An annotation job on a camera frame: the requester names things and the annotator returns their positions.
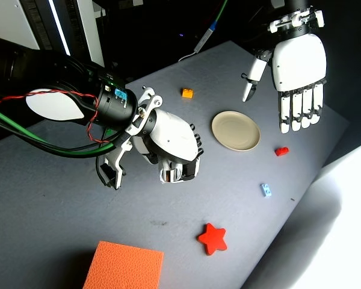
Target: star-shaped toy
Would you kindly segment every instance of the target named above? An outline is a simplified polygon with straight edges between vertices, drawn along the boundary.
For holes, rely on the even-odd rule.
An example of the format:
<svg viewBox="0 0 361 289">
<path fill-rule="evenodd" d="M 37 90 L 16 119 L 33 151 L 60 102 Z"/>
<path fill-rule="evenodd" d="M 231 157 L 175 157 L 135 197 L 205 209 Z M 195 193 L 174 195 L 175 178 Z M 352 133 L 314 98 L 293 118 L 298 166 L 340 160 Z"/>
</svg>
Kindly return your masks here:
<svg viewBox="0 0 361 289">
<path fill-rule="evenodd" d="M 212 224 L 206 224 L 206 232 L 199 235 L 198 241 L 205 244 L 207 255 L 212 255 L 217 249 L 222 251 L 227 249 L 223 241 L 224 233 L 226 233 L 225 229 L 215 229 Z"/>
</svg>

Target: robotic arm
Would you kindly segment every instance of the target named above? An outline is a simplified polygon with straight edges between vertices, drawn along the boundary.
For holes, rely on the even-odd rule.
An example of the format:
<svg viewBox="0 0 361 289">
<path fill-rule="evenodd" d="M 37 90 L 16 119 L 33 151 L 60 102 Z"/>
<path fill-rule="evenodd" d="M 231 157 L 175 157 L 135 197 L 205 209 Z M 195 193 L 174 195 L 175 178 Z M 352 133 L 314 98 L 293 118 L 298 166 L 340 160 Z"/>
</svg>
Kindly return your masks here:
<svg viewBox="0 0 361 289">
<path fill-rule="evenodd" d="M 274 50 L 259 51 L 247 75 L 242 101 L 256 91 L 267 63 L 272 59 L 274 86 L 279 94 L 279 122 L 282 133 L 316 124 L 323 107 L 326 83 L 326 54 L 321 40 L 310 33 L 324 26 L 322 11 L 302 0 L 285 0 L 290 14 L 269 24 L 282 41 Z"/>
<path fill-rule="evenodd" d="M 116 75 L 103 67 L 0 39 L 2 99 L 25 95 L 30 109 L 46 119 L 89 123 L 91 138 L 93 122 L 120 132 L 110 140 L 111 149 L 100 166 L 108 178 L 106 185 L 115 189 L 120 188 L 124 174 L 120 160 L 133 145 L 150 164 L 158 164 L 162 182 L 187 181 L 199 171 L 203 149 L 199 135 L 194 135 L 194 125 L 160 110 L 162 97 L 150 87 L 143 89 L 137 100 Z"/>
</svg>

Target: plate rim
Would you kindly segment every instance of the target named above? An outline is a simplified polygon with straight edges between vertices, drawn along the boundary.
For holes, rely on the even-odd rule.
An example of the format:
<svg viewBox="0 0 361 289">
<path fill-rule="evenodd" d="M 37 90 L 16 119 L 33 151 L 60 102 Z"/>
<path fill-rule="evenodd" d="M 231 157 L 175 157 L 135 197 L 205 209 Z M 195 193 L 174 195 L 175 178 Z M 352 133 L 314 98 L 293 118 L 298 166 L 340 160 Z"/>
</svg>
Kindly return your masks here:
<svg viewBox="0 0 361 289">
<path fill-rule="evenodd" d="M 256 143 L 253 147 L 251 147 L 250 149 L 234 149 L 234 148 L 231 148 L 230 146 L 227 146 L 226 144 L 222 143 L 221 141 L 219 141 L 218 137 L 215 135 L 215 132 L 214 132 L 214 129 L 213 129 L 213 123 L 214 123 L 214 121 L 216 120 L 216 118 L 217 118 L 219 115 L 221 115 L 221 114 L 226 114 L 226 113 L 240 114 L 240 115 L 242 115 L 242 116 L 247 117 L 248 119 L 250 119 L 250 120 L 254 123 L 255 127 L 256 127 L 257 130 L 258 130 L 259 138 L 258 138 L 257 143 Z M 226 147 L 226 148 L 228 148 L 228 149 L 231 149 L 232 151 L 236 151 L 236 152 L 247 152 L 247 151 L 250 151 L 250 150 L 254 149 L 254 148 L 259 144 L 259 142 L 261 141 L 261 129 L 260 129 L 259 126 L 256 124 L 256 122 L 255 122 L 251 117 L 247 116 L 246 114 L 240 113 L 239 111 L 235 111 L 235 110 L 222 111 L 222 112 L 218 113 L 216 116 L 214 116 L 214 118 L 212 119 L 212 122 L 211 122 L 211 131 L 212 131 L 212 134 L 214 135 L 215 139 L 216 139 L 221 145 L 223 145 L 224 147 Z"/>
</svg>

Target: plate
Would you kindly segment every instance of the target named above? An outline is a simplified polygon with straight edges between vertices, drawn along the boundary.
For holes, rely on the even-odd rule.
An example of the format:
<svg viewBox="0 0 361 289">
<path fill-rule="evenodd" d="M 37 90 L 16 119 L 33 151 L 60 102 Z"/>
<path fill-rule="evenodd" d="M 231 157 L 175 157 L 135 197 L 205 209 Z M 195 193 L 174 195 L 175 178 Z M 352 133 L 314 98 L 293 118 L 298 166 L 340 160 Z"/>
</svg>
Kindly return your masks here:
<svg viewBox="0 0 361 289">
<path fill-rule="evenodd" d="M 237 111 L 224 111 L 212 120 L 212 133 L 225 147 L 233 151 L 255 148 L 261 139 L 261 131 L 248 116 Z"/>
</svg>

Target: orange block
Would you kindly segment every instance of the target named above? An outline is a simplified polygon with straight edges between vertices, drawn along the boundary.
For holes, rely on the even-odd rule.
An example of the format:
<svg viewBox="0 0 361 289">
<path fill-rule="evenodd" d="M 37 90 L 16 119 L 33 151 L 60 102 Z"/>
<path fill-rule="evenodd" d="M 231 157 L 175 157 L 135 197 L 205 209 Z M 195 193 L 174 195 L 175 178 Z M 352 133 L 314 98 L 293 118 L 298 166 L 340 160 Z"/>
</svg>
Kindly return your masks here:
<svg viewBox="0 0 361 289">
<path fill-rule="evenodd" d="M 184 98 L 193 98 L 194 90 L 192 89 L 182 89 L 182 97 Z"/>
<path fill-rule="evenodd" d="M 83 289 L 158 288 L 164 253 L 100 241 Z"/>
</svg>

